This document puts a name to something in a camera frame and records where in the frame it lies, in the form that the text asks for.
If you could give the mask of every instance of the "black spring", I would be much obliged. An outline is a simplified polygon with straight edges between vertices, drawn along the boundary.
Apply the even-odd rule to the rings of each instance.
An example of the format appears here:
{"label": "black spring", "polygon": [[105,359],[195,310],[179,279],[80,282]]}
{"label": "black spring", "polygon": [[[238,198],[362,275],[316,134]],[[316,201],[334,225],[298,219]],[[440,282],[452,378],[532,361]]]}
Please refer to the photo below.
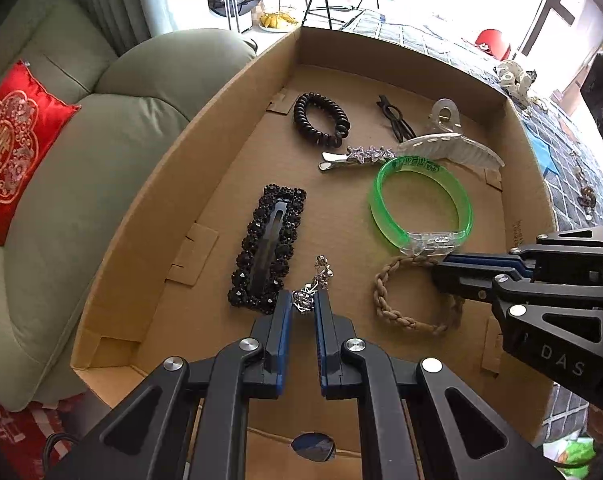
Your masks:
{"label": "black spring", "polygon": [[[334,135],[321,132],[310,124],[310,121],[306,117],[306,107],[309,104],[329,113],[335,121]],[[327,148],[339,148],[342,145],[344,137],[348,136],[348,130],[350,129],[350,121],[348,121],[348,117],[341,106],[332,99],[328,99],[315,92],[308,92],[297,97],[293,110],[293,119],[297,125],[297,130],[306,139],[314,144],[321,144]]]}

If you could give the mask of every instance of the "black rhinestone hair clip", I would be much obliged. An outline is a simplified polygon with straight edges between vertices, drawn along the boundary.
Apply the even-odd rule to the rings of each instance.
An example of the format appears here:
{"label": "black rhinestone hair clip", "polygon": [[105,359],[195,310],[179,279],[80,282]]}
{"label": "black rhinestone hair clip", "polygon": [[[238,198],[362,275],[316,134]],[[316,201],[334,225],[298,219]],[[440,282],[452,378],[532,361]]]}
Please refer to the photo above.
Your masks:
{"label": "black rhinestone hair clip", "polygon": [[288,274],[305,199],[306,192],[297,187],[264,187],[237,256],[237,270],[232,273],[230,304],[273,313]]}

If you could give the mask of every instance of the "silver hair clip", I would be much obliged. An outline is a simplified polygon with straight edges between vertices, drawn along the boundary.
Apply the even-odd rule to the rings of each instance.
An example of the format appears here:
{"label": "silver hair clip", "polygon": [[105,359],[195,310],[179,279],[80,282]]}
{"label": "silver hair clip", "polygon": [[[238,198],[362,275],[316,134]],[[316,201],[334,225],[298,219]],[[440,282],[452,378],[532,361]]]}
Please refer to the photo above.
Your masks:
{"label": "silver hair clip", "polygon": [[331,170],[332,168],[338,168],[339,166],[350,166],[351,164],[376,164],[377,162],[384,163],[395,158],[395,152],[390,148],[375,148],[371,146],[367,150],[359,146],[357,148],[351,148],[348,146],[346,149],[347,153],[341,155],[339,153],[323,152],[321,156],[324,162],[319,164],[319,168],[322,171]]}
{"label": "silver hair clip", "polygon": [[437,101],[428,118],[430,124],[427,131],[436,133],[406,140],[392,150],[383,146],[371,146],[365,150],[360,146],[348,147],[345,155],[323,152],[321,156],[324,162],[319,164],[319,169],[326,171],[341,166],[383,164],[396,156],[404,155],[418,155],[430,160],[448,158],[464,166],[478,166],[495,171],[504,166],[504,161],[497,153],[464,136],[459,124],[459,110],[450,99]]}
{"label": "silver hair clip", "polygon": [[293,291],[293,306],[304,314],[313,309],[313,297],[320,288],[328,286],[328,279],[332,278],[333,271],[330,270],[326,256],[318,256],[315,262],[315,277],[312,283],[306,283],[301,290]]}

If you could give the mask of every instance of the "beige braided hair tie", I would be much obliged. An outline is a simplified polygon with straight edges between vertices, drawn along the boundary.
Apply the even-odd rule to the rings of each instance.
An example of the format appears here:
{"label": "beige braided hair tie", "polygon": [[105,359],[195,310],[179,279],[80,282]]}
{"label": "beige braided hair tie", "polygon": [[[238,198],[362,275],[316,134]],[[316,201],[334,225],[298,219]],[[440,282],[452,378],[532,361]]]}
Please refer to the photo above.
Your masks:
{"label": "beige braided hair tie", "polygon": [[432,325],[413,319],[411,317],[405,317],[398,310],[393,310],[388,301],[388,291],[386,290],[386,283],[392,273],[398,270],[402,266],[421,266],[421,267],[433,267],[439,263],[438,260],[430,256],[406,256],[404,254],[395,256],[387,265],[383,267],[381,272],[375,276],[375,291],[373,293],[373,302],[377,310],[377,316],[385,319],[391,323],[396,323],[400,327],[406,330],[416,330],[419,332],[428,332],[432,335],[440,335],[440,333],[448,330],[449,327],[457,327],[461,321],[462,307],[465,302],[461,296],[453,296],[454,303],[450,307],[449,315],[447,319],[443,320],[438,325]]}

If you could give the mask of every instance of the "green object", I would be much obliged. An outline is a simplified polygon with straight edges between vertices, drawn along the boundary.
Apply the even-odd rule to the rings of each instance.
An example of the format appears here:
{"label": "green object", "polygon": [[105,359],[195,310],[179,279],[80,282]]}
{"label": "green object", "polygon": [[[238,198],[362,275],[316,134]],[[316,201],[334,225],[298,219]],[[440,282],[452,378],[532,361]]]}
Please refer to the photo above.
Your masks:
{"label": "green object", "polygon": [[[446,233],[412,233],[402,229],[390,215],[381,188],[389,175],[398,171],[415,171],[444,188],[453,199],[459,219],[459,229]],[[381,167],[369,195],[371,212],[377,227],[389,241],[405,254],[442,256],[462,245],[472,230],[472,206],[466,190],[452,173],[423,156],[399,156]]]}
{"label": "green object", "polygon": [[[578,438],[576,441],[568,444],[564,453],[568,455],[564,464],[587,462],[595,456],[593,440],[591,438]],[[587,465],[578,469],[560,469],[564,474],[576,478],[585,478],[588,475]]]}

